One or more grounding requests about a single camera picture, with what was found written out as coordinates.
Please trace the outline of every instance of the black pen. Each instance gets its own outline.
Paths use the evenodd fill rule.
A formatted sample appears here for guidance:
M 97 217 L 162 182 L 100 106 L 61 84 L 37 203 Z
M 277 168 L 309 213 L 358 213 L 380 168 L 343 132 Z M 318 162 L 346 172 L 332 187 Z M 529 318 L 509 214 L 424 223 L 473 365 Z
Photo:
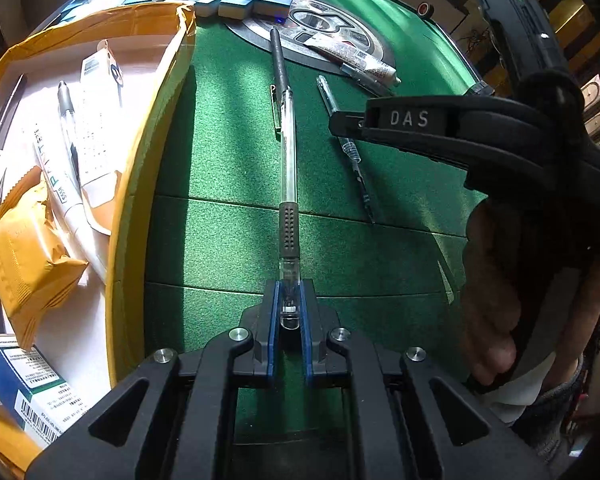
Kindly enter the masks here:
M 331 117 L 334 112 L 339 110 L 338 103 L 336 102 L 336 99 L 331 92 L 331 88 L 329 88 L 329 84 L 324 76 L 319 75 L 316 79 L 316 82 L 318 83 L 318 90 L 320 91 L 324 105 L 327 107 L 329 117 Z M 362 172 L 360 171 L 361 159 L 360 154 L 358 153 L 358 148 L 356 147 L 356 143 L 353 142 L 353 139 L 347 139 L 346 137 L 338 137 L 338 140 L 340 141 L 342 151 L 345 152 L 349 157 L 351 167 L 353 168 L 353 173 L 356 175 L 356 180 L 358 181 L 358 187 L 360 188 L 360 195 L 362 195 L 362 203 L 365 207 L 366 214 L 369 216 L 371 223 L 375 224 L 376 220 L 374 219 L 374 212 L 371 209 L 371 197 L 366 191 L 365 179 L 362 177 Z

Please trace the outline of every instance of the screw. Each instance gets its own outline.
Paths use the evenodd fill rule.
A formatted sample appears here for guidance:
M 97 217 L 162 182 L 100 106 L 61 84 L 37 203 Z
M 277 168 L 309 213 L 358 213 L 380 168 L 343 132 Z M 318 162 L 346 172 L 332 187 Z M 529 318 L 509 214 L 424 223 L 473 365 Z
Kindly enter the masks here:
M 233 341 L 244 341 L 249 337 L 249 331 L 246 328 L 238 327 L 229 332 L 229 339 Z
M 334 328 L 331 330 L 331 337 L 336 341 L 346 341 L 351 336 L 351 332 L 346 328 Z
M 420 362 L 424 361 L 425 357 L 427 356 L 427 353 L 424 351 L 424 348 L 420 348 L 419 346 L 412 346 L 405 352 L 405 355 L 411 361 Z
M 160 364 L 168 363 L 176 355 L 171 348 L 162 348 L 154 352 L 154 361 Z

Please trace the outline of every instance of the black device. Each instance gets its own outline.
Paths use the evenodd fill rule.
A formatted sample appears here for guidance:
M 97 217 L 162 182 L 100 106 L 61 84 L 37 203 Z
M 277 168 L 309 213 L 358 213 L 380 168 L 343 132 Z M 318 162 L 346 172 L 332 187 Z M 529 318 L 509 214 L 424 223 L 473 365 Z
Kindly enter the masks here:
M 465 187 L 498 204 L 503 232 L 496 243 L 522 315 L 512 332 L 514 365 L 489 387 L 474 383 L 482 393 L 532 370 L 555 349 L 600 255 L 600 148 L 587 135 L 582 92 L 538 2 L 479 1 L 515 100 L 372 99 L 364 113 L 334 114 L 330 130 L 466 169 Z
M 473 95 L 375 99 L 364 113 L 335 113 L 330 129 L 466 168 L 467 187 L 488 193 L 503 213 L 522 213 L 502 237 L 522 262 L 523 303 L 514 334 L 519 358 L 502 381 L 550 351 L 558 317 L 600 254 L 600 234 L 587 229 L 600 215 L 600 149 L 584 131 L 582 96 L 535 1 L 480 1 L 516 73 L 516 102 Z M 225 478 L 237 390 L 269 388 L 274 377 L 282 287 L 267 282 L 262 303 L 204 349 L 162 349 L 147 358 L 34 460 L 26 480 Z M 342 478 L 550 477 L 533 451 L 423 349 L 398 354 L 350 332 L 333 309 L 318 304 L 311 280 L 302 280 L 299 293 L 294 333 L 306 382 L 341 388 L 349 414 Z
M 147 358 L 33 461 L 26 480 L 230 478 L 238 388 L 268 388 L 273 378 L 281 287 L 268 281 L 262 303 L 204 349 Z M 306 382 L 342 388 L 351 421 L 341 478 L 550 478 L 533 450 L 423 349 L 400 354 L 341 327 L 311 280 L 300 296 Z

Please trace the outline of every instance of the yellow packet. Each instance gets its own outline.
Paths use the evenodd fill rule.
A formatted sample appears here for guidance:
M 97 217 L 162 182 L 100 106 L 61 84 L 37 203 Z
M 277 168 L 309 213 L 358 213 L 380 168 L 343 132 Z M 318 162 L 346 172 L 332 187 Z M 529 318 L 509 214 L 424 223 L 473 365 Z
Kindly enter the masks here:
M 11 466 L 11 471 L 18 478 L 23 478 L 33 459 L 42 452 L 3 406 L 0 406 L 0 450 L 0 457 L 4 456 L 7 465 Z
M 31 349 L 46 309 L 64 302 L 86 268 L 66 252 L 46 181 L 32 168 L 0 205 L 0 300 L 21 348 Z

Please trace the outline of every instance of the barcode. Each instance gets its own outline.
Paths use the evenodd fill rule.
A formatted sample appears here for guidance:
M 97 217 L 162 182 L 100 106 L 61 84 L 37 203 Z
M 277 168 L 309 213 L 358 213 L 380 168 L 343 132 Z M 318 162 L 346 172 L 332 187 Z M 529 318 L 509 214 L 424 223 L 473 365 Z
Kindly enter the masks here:
M 89 75 L 94 70 L 97 70 L 100 62 L 97 59 L 90 59 L 84 64 L 84 75 Z
M 22 399 L 22 405 L 20 407 L 20 413 L 24 415 L 24 417 L 32 424 L 40 433 L 42 433 L 49 444 L 51 444 L 56 438 L 58 438 L 58 434 L 52 430 L 44 420 L 42 420 L 36 412 L 33 411 L 33 408 L 27 402 L 26 399 Z

